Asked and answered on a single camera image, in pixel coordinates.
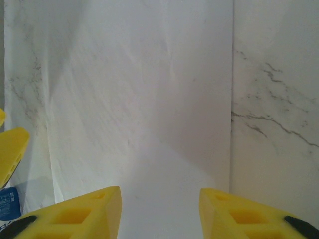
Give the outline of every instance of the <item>marble surface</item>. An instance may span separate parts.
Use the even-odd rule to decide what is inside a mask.
[[[231,191],[319,227],[319,2],[236,0]]]
[[[200,238],[200,188],[229,188],[232,16],[232,0],[7,1],[7,127],[34,132],[29,176],[52,167],[27,193],[119,185],[119,239]]]
[[[139,7],[154,9],[149,1],[140,3]],[[222,106],[224,101],[229,100],[228,95],[224,95],[229,91],[229,85],[226,84],[222,91],[218,90],[219,94],[216,90],[215,96],[206,98],[210,90],[207,82],[194,88],[201,77],[173,71],[175,78],[161,82],[156,89],[152,86],[158,78],[145,78],[149,74],[164,78],[171,76],[167,62],[172,59],[174,69],[184,65],[193,71],[190,58],[195,56],[195,62],[199,60],[196,51],[192,51],[196,45],[182,52],[184,45],[178,43],[189,38],[189,27],[196,28],[195,32],[202,30],[200,25],[196,25],[199,23],[197,20],[204,23],[211,20],[196,15],[202,14],[199,8],[203,5],[193,8],[188,5],[189,9],[195,9],[191,14],[193,18],[182,12],[174,18],[167,7],[162,8],[162,15],[150,10],[146,22],[149,22],[147,30],[152,34],[129,42],[130,35],[121,29],[136,30],[137,25],[131,22],[131,15],[117,24],[112,21],[105,24],[96,6],[84,0],[74,4],[77,11],[72,11],[72,5],[62,0],[6,1],[6,110],[10,111],[11,122],[7,122],[6,127],[23,126],[33,133],[34,138],[25,165],[20,166],[14,175],[16,182],[23,182],[23,192],[27,191],[30,197],[31,192],[37,191],[40,198],[50,199],[47,204],[53,202],[53,182],[47,160],[51,158],[57,201],[110,184],[129,182],[123,192],[125,197],[133,200],[126,201],[124,209],[130,208],[131,213],[148,209],[146,225],[149,226],[156,222],[153,218],[157,214],[151,203],[143,199],[149,199],[151,194],[158,197],[152,205],[155,204],[161,211],[157,215],[160,219],[164,220],[165,211],[173,210],[173,207],[166,207],[171,205],[172,198],[153,189],[154,181],[158,182],[156,186],[160,190],[166,188],[167,192],[173,193],[178,188],[183,195],[191,194],[194,200],[197,200],[195,195],[198,192],[192,189],[197,185],[205,186],[207,182],[209,186],[226,188],[228,145],[221,142],[226,141],[227,112],[230,114],[231,110],[227,106],[223,110]],[[139,7],[132,6],[141,13]],[[230,167],[233,193],[295,213],[317,227],[318,8],[316,1],[305,4],[298,0],[235,0]],[[108,12],[110,16],[118,13],[116,6]],[[141,22],[145,22],[144,17],[141,14]],[[162,19],[161,23],[173,19],[176,22],[172,28],[157,31],[162,25],[154,18]],[[181,32],[175,32],[183,22],[195,25],[185,25]],[[150,26],[154,23],[157,23],[157,28],[152,31]],[[121,40],[110,41],[111,46],[103,45],[101,42],[105,36],[102,35],[102,38],[94,39],[94,44],[87,44],[92,40],[91,35],[101,34],[91,27],[94,24],[111,35],[121,36]],[[172,38],[166,38],[168,33],[172,34]],[[159,41],[156,46],[151,44],[163,36],[168,40]],[[220,39],[222,37],[212,44],[220,44]],[[129,51],[131,46],[136,47],[136,51]],[[216,55],[224,53],[215,50]],[[140,57],[134,60],[137,52],[140,52]],[[154,55],[159,56],[158,60],[150,57]],[[149,56],[148,60],[141,61],[142,56]],[[127,69],[121,71],[114,62],[125,59]],[[37,69],[37,60],[40,61],[40,69]],[[149,66],[153,64],[166,70],[157,71]],[[101,72],[105,79],[110,79],[108,83],[98,76]],[[147,91],[132,86],[128,81],[116,80],[118,74],[127,79],[131,72],[132,77],[139,78],[138,86],[148,87]],[[203,94],[196,101],[196,96],[201,95],[199,92]],[[213,110],[206,112],[212,101]],[[220,131],[215,132],[217,140],[209,138],[212,131],[200,127],[205,125],[207,117],[214,119],[212,124],[220,126]],[[202,157],[210,150],[214,152],[213,157],[223,159],[221,166],[212,167],[212,161],[207,162],[207,158]],[[111,160],[94,166],[89,159],[96,158]],[[41,170],[36,170],[36,165],[40,165]],[[94,170],[79,174],[79,165],[86,169],[94,167]],[[182,173],[174,174],[174,167],[180,168]],[[203,172],[213,177],[205,178],[203,183]],[[26,186],[29,176],[33,177],[31,182],[34,184]],[[165,177],[170,183],[160,183]],[[100,180],[91,183],[91,178]],[[142,197],[134,194],[135,190]],[[31,201],[29,209],[43,203],[42,200]],[[181,212],[187,205],[174,205],[174,208]],[[183,228],[185,225],[180,224],[180,214],[172,213],[176,215],[168,223],[181,227],[186,233],[194,231],[193,228]],[[129,225],[131,221],[124,216],[121,226],[125,225],[128,231],[139,235],[141,232],[134,230],[140,227],[141,222],[133,220]],[[157,238],[168,238],[165,228],[161,230],[157,231]],[[121,238],[128,237],[124,231],[120,235]]]
[[[34,9],[23,1],[4,3],[5,128],[23,127],[30,134],[24,159],[10,181],[18,189],[23,213],[55,202]]]

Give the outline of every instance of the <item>white marble wall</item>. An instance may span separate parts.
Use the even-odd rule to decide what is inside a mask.
[[[55,202],[48,147],[45,86],[40,62],[41,22],[36,2],[5,1],[6,130],[23,127],[30,133],[25,156],[11,178],[23,212]]]
[[[319,2],[236,0],[231,190],[319,227]]]

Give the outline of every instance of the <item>white backdrop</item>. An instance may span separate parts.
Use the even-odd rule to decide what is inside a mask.
[[[119,185],[119,239],[201,238],[200,188],[229,187],[232,1],[8,3],[7,110],[23,126],[15,91],[41,92],[55,200]]]

